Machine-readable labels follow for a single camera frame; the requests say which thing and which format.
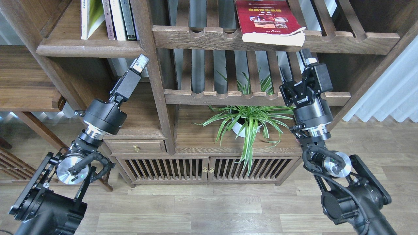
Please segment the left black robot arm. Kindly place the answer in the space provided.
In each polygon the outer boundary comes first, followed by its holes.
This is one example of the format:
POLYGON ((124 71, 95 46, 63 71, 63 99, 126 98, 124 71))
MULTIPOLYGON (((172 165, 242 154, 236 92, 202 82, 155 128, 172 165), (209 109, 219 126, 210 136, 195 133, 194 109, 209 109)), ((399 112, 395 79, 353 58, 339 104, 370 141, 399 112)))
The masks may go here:
POLYGON ((99 152, 106 135, 116 135, 127 119, 127 102, 149 62, 139 55, 109 93, 109 100, 94 99, 77 110, 87 127, 66 153, 48 153, 12 205, 9 214, 21 225, 17 235, 73 235, 85 217, 83 198, 91 183, 110 173, 115 164, 99 152))

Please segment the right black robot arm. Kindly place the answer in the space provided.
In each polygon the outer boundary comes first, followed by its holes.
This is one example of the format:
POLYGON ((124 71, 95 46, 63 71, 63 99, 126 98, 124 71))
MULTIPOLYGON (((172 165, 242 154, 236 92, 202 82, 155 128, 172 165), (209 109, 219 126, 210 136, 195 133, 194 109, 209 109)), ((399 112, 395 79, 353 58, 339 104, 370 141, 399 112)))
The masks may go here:
POLYGON ((301 82, 284 75, 280 86, 286 106, 294 104, 296 125, 290 131, 302 148, 304 168, 311 172, 322 192, 324 214, 336 225, 350 223, 359 235, 395 235, 380 212, 391 196, 357 155, 328 150, 327 124, 333 116, 321 94, 333 89, 327 66, 309 49, 302 49, 301 82))

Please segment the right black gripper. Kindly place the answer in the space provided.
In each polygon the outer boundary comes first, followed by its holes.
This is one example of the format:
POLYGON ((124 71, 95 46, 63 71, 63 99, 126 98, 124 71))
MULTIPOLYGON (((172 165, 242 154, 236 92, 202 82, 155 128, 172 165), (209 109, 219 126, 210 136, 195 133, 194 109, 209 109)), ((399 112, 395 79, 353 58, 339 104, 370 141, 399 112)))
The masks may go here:
POLYGON ((333 116, 328 102, 320 95, 333 90, 328 68, 325 63, 319 63, 309 49, 302 49, 299 53, 305 66, 301 82, 294 81, 288 64, 280 66, 282 97, 286 106, 296 106, 296 125, 290 130, 326 131, 326 126, 332 122, 333 116))

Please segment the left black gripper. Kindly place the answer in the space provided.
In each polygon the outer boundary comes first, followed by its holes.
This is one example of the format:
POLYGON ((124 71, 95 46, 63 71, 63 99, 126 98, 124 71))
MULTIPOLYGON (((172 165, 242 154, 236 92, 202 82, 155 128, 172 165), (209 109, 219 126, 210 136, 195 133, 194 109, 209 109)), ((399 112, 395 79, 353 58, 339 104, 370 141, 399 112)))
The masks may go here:
POLYGON ((83 121, 88 124, 88 128, 83 131, 85 134, 88 136, 117 135, 127 118, 127 114, 120 110, 120 106, 129 100, 148 62, 149 58, 145 55, 140 55, 133 61, 109 93, 109 102, 95 99, 86 110, 74 112, 75 115, 83 117, 83 121))

